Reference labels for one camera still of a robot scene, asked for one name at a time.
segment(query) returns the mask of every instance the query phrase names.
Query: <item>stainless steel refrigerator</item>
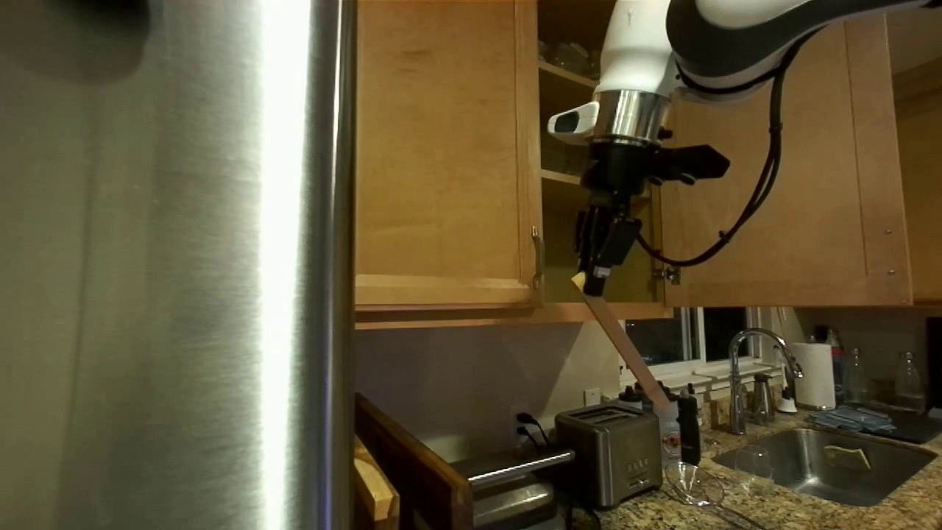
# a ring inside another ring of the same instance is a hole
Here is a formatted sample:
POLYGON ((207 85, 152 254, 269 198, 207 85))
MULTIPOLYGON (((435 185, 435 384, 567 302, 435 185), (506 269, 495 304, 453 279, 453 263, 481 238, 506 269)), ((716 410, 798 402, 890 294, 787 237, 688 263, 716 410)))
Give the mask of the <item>stainless steel refrigerator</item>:
POLYGON ((0 6, 0 527, 351 527, 351 0, 0 6))

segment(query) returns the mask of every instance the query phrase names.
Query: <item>granite countertop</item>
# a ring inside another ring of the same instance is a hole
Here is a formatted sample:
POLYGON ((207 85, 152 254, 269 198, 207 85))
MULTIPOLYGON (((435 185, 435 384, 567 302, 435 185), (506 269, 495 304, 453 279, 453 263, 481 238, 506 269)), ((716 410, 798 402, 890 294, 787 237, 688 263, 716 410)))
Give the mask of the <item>granite countertop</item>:
MULTIPOLYGON (((798 496, 793 490, 775 486, 772 480, 750 477, 744 472, 725 469, 712 463, 716 455, 744 446, 747 440, 762 440, 778 431, 804 424, 804 418, 778 418, 769 428, 750 428, 747 435, 704 434, 704 463, 697 475, 694 496, 720 502, 762 527, 942 527, 942 458, 924 465, 915 477, 899 486, 885 502, 875 508, 841 508, 812 496, 798 496)), ((942 455, 942 435, 922 446, 942 455)), ((610 514, 598 514, 606 530, 620 527, 731 527, 725 518, 685 508, 666 493, 651 493, 610 514)))

